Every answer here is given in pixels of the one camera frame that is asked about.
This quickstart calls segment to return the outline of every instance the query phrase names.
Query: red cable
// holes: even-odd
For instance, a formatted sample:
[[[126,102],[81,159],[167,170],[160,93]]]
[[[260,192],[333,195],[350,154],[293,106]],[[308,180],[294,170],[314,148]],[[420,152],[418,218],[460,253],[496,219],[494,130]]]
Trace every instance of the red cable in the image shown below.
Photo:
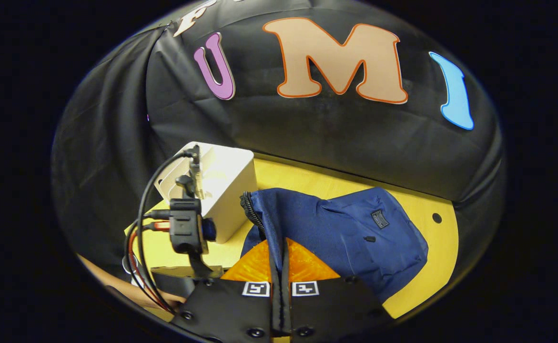
[[[139,269],[137,268],[137,263],[135,262],[135,252],[133,252],[133,250],[132,250],[132,245],[133,245],[133,242],[135,241],[135,236],[137,236],[137,232],[133,232],[131,234],[131,238],[129,239],[129,244],[128,244],[129,259],[131,260],[131,265],[132,265],[133,271],[135,271],[135,273],[139,276],[139,280],[141,280],[143,282],[143,277],[141,276],[141,273],[139,272]],[[147,290],[146,293],[151,294],[163,310],[165,310],[167,312],[170,312],[170,313],[172,312],[171,310],[166,308],[166,306],[161,302],[161,300],[156,296],[156,294],[153,293],[150,290],[150,288],[148,287],[148,285],[145,282],[143,282],[143,286],[144,286],[144,289]]]

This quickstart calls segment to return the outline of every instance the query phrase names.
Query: black cable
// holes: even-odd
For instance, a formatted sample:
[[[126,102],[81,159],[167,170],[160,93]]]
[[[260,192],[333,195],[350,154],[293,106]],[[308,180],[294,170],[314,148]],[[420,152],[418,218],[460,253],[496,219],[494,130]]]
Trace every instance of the black cable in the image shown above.
[[[132,232],[133,230],[135,230],[135,225],[137,224],[137,220],[135,219],[134,222],[132,222],[132,224],[130,225],[129,229],[128,229],[128,234],[126,234],[126,239],[124,239],[124,256],[126,256],[126,267],[128,268],[129,273],[131,273],[131,276],[133,279],[135,279],[135,282],[137,283],[137,286],[139,286],[139,288],[141,289],[141,291],[147,295],[148,298],[150,298],[150,300],[152,302],[154,302],[154,304],[157,304],[159,307],[162,307],[161,304],[159,304],[159,302],[157,302],[154,298],[152,298],[151,295],[149,295],[147,293],[147,291],[145,290],[145,287],[142,286],[139,283],[139,280],[137,279],[137,276],[135,275],[135,271],[132,268],[132,264],[131,264],[131,254],[129,252],[129,241],[131,239],[132,236]]]
[[[150,178],[150,181],[148,182],[147,186],[145,187],[144,191],[143,191],[143,196],[141,197],[141,203],[139,204],[139,216],[138,216],[138,220],[137,220],[137,245],[139,246],[139,255],[141,258],[141,267],[143,269],[143,273],[142,276],[144,276],[144,281],[147,282],[150,286],[150,288],[152,289],[152,291],[155,293],[155,295],[159,298],[159,300],[161,300],[161,302],[163,303],[163,305],[166,306],[166,308],[170,309],[172,311],[172,313],[174,313],[174,310],[172,309],[171,306],[169,306],[169,304],[166,303],[166,300],[164,300],[164,298],[162,297],[162,295],[159,293],[158,289],[156,288],[155,284],[153,282],[151,282],[152,278],[150,276],[150,273],[148,272],[148,267],[147,264],[145,262],[145,256],[143,254],[143,234],[142,234],[142,227],[143,227],[143,213],[144,213],[144,209],[145,209],[145,204],[148,200],[148,197],[150,195],[150,189],[152,188],[152,185],[154,185],[155,179],[162,173],[162,171],[168,167],[168,165],[170,165],[171,163],[173,163],[173,161],[177,160],[178,158],[183,158],[183,157],[187,157],[187,158],[197,158],[197,156],[194,156],[195,154],[192,154],[189,150],[185,150],[183,152],[179,152],[177,154],[175,154],[174,156],[172,156],[170,159],[166,160],[152,175],[152,177]]]

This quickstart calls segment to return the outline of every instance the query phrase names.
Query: navy blue drawstring bag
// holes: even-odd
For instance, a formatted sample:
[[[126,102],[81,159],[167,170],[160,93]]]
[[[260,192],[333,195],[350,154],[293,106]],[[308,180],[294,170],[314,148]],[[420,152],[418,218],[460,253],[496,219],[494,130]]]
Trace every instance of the navy blue drawstring bag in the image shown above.
[[[376,187],[330,200],[287,189],[250,193],[279,275],[283,242],[290,238],[342,277],[357,275],[384,302],[427,262],[427,242],[401,205]],[[261,242],[257,225],[241,256]]]

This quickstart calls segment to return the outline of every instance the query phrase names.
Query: letter m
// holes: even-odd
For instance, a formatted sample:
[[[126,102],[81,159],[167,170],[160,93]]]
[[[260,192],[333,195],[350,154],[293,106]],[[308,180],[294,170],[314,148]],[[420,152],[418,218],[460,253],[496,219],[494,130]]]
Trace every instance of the letter m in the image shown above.
[[[285,18],[267,22],[264,31],[274,33],[281,46],[285,81],[277,92],[286,98],[304,98],[321,92],[311,78],[309,60],[337,94],[348,89],[359,66],[364,80],[357,85],[362,97],[403,104],[408,94],[401,86],[401,71],[393,33],[368,24],[353,26],[344,44],[307,18]]]

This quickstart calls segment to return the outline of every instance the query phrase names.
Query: purple letter u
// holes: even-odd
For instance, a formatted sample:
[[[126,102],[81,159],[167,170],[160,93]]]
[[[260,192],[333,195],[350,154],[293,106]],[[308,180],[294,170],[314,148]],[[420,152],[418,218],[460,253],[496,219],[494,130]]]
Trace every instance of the purple letter u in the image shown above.
[[[230,67],[228,67],[226,56],[224,56],[222,46],[220,45],[221,41],[222,35],[219,32],[216,32],[213,33],[211,37],[207,39],[207,43],[205,43],[207,48],[211,50],[213,58],[215,58],[215,63],[217,63],[217,67],[220,68],[220,75],[222,76],[221,84],[218,84],[213,77],[213,74],[211,74],[211,68],[209,68],[209,63],[207,63],[207,59],[205,58],[205,51],[203,47],[198,48],[198,50],[194,52],[194,60],[198,62],[198,66],[203,72],[204,80],[207,82],[207,85],[209,85],[213,94],[222,100],[230,100],[233,98],[235,93],[234,79],[233,74],[230,71]]]

